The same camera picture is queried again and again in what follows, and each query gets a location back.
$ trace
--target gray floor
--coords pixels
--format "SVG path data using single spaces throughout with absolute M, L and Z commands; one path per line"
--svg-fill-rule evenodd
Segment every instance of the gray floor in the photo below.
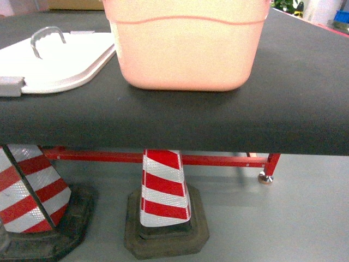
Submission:
M 62 262 L 137 261 L 123 234 L 142 165 L 54 165 L 67 182 L 99 192 L 84 243 Z M 271 186 L 258 183 L 260 171 L 185 166 L 187 182 L 201 192 L 210 239 L 198 254 L 151 261 L 349 261 L 349 157 L 282 155 Z

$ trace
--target blue object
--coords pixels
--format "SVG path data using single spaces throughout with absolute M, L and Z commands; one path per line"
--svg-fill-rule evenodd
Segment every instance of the blue object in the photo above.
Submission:
M 337 11 L 337 14 L 334 18 L 334 21 L 349 23 L 349 12 L 346 11 Z

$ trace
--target white stripe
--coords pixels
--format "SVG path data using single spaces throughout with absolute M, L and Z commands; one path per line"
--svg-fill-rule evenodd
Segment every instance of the white stripe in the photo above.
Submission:
M 167 165 L 163 165 L 159 162 L 156 162 L 147 156 L 143 156 L 143 169 L 157 177 L 167 179 L 177 183 L 184 182 L 184 172 L 183 169 L 175 169 Z
M 189 197 L 166 194 L 155 191 L 142 185 L 142 197 L 151 202 L 167 206 L 176 206 L 186 208 L 189 203 Z
M 175 153 L 175 154 L 179 154 L 179 150 L 167 150 L 167 151 L 170 151 L 170 152 Z
M 143 210 L 140 211 L 141 224 L 145 227 L 165 227 L 167 225 L 176 225 L 189 221 L 189 219 L 171 218 L 171 217 L 160 217 L 152 214 L 145 213 Z
M 13 184 L 0 192 L 0 211 L 7 209 L 29 195 L 30 193 L 22 181 Z
M 32 186 L 33 190 L 37 191 L 54 183 L 60 179 L 60 176 L 52 166 L 49 166 L 48 168 L 26 176 L 26 179 Z
M 23 216 L 5 224 L 5 229 L 8 232 L 21 233 L 45 220 L 43 213 L 37 207 L 36 209 L 30 210 Z
M 59 192 L 53 198 L 50 198 L 49 200 L 43 202 L 43 206 L 46 212 L 49 215 L 55 213 L 57 210 L 59 210 L 61 207 L 63 207 L 65 204 L 69 202 L 70 195 L 71 190 L 69 187 L 67 187 L 65 190 Z
M 36 145 L 8 145 L 8 147 L 17 162 L 43 154 Z
M 0 173 L 12 166 L 10 160 L 4 152 L 4 149 L 0 149 Z

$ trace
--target metal handle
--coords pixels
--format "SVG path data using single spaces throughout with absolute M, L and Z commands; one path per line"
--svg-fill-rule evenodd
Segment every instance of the metal handle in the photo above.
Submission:
M 48 27 L 42 28 L 42 29 L 38 30 L 37 32 L 35 32 L 31 38 L 31 47 L 32 47 L 34 54 L 37 58 L 42 59 L 40 57 L 39 52 L 38 52 L 37 47 L 36 47 L 37 41 L 39 41 L 41 38 L 46 37 L 52 33 L 58 33 L 59 36 L 61 37 L 62 43 L 63 44 L 67 43 L 64 39 L 63 32 L 57 26 L 48 26 Z

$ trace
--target black table top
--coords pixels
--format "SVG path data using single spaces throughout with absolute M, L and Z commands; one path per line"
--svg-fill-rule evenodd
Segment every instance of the black table top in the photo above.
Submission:
M 49 25 L 110 32 L 102 11 L 8 17 L 0 48 Z M 349 38 L 271 10 L 235 91 L 140 90 L 114 56 L 74 90 L 0 98 L 0 144 L 349 155 L 348 48 Z

